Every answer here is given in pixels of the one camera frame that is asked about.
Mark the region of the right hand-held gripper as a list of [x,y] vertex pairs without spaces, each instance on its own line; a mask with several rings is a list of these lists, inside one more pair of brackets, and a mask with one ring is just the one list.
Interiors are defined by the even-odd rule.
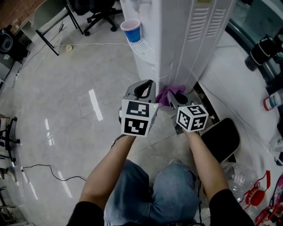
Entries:
[[167,92],[169,106],[174,109],[174,129],[176,134],[184,132],[199,132],[206,126],[209,114],[203,105],[189,105],[186,94],[177,92],[175,95]]

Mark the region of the purple cloth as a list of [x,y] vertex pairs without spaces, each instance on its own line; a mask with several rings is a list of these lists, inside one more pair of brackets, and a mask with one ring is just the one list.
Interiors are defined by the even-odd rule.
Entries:
[[160,94],[158,94],[158,96],[156,97],[156,103],[161,103],[163,106],[169,106],[169,102],[168,102],[168,99],[167,99],[167,92],[171,91],[175,95],[177,92],[184,93],[185,89],[186,88],[185,88],[184,85],[181,85],[181,86],[178,86],[178,87],[167,87],[167,88],[164,89],[164,91],[162,91]]

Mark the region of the white water dispenser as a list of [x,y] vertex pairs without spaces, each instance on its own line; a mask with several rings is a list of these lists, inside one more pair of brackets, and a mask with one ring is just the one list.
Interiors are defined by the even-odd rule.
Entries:
[[232,15],[236,0],[120,0],[125,20],[141,38],[129,45],[140,79],[156,90],[185,86],[201,77]]

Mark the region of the person's left forearm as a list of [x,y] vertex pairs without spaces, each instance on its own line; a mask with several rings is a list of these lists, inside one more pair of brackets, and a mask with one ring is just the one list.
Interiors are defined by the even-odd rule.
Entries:
[[135,136],[123,136],[116,140],[106,156],[88,176],[79,202],[94,203],[102,210],[114,190]]

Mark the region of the person's right forearm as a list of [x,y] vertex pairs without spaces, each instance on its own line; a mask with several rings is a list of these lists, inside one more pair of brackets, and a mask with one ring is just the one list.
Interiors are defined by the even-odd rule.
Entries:
[[228,189],[228,182],[220,163],[209,151],[201,136],[196,132],[185,132],[189,147],[203,184],[208,201],[221,190]]

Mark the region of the blue cup pink rim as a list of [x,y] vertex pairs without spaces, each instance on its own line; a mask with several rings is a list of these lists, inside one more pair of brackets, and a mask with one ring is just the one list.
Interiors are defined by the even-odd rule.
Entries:
[[122,22],[120,28],[125,32],[129,42],[138,42],[141,39],[140,25],[139,19],[128,19]]

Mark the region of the black mesh office chair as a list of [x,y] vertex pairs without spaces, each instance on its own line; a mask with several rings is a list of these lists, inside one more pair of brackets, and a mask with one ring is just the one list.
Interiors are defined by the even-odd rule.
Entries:
[[110,16],[122,13],[122,9],[114,8],[116,0],[66,0],[70,7],[79,16],[85,15],[88,12],[92,13],[91,17],[87,18],[89,25],[84,29],[83,34],[89,36],[89,30],[104,19],[111,24],[111,31],[117,30],[116,24],[112,21]]

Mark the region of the person's right leg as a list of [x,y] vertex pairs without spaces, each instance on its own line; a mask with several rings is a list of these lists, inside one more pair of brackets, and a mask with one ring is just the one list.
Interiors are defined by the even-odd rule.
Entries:
[[166,166],[155,178],[149,218],[156,224],[194,222],[199,206],[195,183],[196,176],[187,165]]

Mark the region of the person's leg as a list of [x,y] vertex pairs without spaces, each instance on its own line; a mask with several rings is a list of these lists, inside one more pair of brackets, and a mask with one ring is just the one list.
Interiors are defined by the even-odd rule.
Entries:
[[148,174],[127,159],[107,201],[104,220],[111,226],[149,224],[151,202]]
[[149,218],[156,224],[194,222],[199,206],[195,183],[196,176],[187,165],[166,166],[155,178]]

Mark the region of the black flask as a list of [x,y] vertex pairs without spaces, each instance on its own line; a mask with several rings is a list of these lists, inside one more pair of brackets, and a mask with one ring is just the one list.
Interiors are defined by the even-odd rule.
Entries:
[[250,51],[245,59],[245,65],[250,71],[255,71],[274,55],[275,48],[274,40],[270,36],[265,35]]

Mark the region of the clear bottle red cap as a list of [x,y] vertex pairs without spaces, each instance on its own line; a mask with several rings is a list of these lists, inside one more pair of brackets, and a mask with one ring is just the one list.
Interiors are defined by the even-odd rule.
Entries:
[[263,100],[263,106],[266,111],[270,111],[281,105],[283,105],[283,89],[279,89]]

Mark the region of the person's left leg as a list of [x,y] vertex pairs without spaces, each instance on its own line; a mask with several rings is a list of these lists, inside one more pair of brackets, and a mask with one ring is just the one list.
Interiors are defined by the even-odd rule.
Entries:
[[111,226],[149,224],[151,202],[148,174],[127,159],[107,201],[104,220]]

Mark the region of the person's black printed shirt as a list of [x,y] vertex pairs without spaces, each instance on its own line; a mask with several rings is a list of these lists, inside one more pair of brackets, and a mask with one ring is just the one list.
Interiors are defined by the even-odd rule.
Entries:
[[[255,226],[253,220],[242,209],[229,189],[216,193],[209,202],[209,209],[210,226]],[[120,226],[189,226],[193,223],[195,223],[194,219],[171,220],[163,223],[153,220],[135,223],[130,220]],[[94,203],[79,202],[66,226],[104,226],[104,213]]]

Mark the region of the colourful shiny bag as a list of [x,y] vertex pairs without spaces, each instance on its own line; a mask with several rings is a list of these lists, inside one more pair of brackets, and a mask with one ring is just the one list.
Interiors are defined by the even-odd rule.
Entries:
[[271,206],[271,209],[268,211],[269,213],[273,210],[276,210],[277,212],[283,210],[283,175],[279,177],[276,183],[269,206]]

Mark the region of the metal rack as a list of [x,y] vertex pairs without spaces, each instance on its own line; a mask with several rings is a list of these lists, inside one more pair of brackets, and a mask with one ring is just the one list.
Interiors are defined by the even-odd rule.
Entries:
[[6,186],[0,188],[0,226],[10,226],[16,223],[16,220],[9,211],[9,209],[14,208],[14,206],[8,206],[1,194],[5,188]]

